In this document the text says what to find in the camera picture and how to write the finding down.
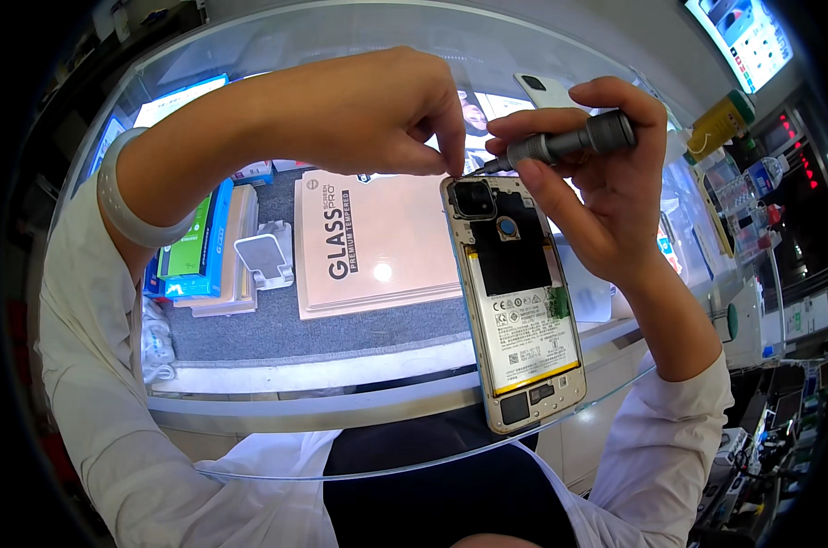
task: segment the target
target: person's left hand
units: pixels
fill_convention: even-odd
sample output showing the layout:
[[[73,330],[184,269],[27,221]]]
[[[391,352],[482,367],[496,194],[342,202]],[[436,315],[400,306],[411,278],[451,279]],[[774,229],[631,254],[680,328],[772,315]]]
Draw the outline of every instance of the person's left hand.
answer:
[[[435,55],[394,47],[234,86],[267,120],[256,140],[260,157],[270,151],[341,174],[462,174],[460,98],[450,68]],[[423,144],[433,133],[441,153]]]

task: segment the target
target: battery label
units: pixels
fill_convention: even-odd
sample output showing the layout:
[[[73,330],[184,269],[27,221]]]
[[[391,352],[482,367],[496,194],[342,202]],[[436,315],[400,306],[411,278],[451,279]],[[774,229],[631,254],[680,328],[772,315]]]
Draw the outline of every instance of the battery label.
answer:
[[[477,255],[468,261],[495,395],[578,367],[566,288],[487,296]]]

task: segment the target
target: phone camera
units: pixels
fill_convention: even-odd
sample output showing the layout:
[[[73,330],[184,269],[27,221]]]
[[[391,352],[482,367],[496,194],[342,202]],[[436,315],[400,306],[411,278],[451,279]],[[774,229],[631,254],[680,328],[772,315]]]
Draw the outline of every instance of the phone camera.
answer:
[[[486,181],[461,181],[453,185],[457,212],[465,218],[493,218],[496,203]]]
[[[522,76],[522,78],[524,79],[524,82],[526,82],[526,85],[530,86],[534,90],[548,91],[545,84],[540,82],[539,78],[536,78],[535,76]]]

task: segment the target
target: screwdriver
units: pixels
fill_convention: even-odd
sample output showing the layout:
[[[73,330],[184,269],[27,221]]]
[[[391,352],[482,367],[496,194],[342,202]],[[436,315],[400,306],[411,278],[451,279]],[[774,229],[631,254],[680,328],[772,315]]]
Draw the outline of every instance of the screwdriver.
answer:
[[[608,111],[588,118],[585,126],[574,132],[536,133],[522,141],[511,143],[504,155],[488,160],[483,168],[476,169],[464,177],[513,171],[518,161],[524,158],[540,159],[552,166],[564,154],[583,148],[591,148],[597,154],[605,154],[623,147],[633,148],[636,145],[636,136],[627,115],[620,110]]]

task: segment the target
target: white shirt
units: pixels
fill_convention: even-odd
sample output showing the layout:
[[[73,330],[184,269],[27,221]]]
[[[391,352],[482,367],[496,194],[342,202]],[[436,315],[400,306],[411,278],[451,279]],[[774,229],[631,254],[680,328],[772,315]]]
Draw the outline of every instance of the white shirt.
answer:
[[[39,348],[64,444],[116,543],[337,545],[319,482],[209,479],[159,430],[141,377],[140,312],[138,291],[101,220],[92,177],[48,243]],[[654,373],[640,379],[612,424],[588,501],[533,454],[579,546],[683,546],[718,450],[723,410],[732,404],[723,354],[693,379],[666,382]],[[199,467],[320,474],[337,434],[256,434]]]

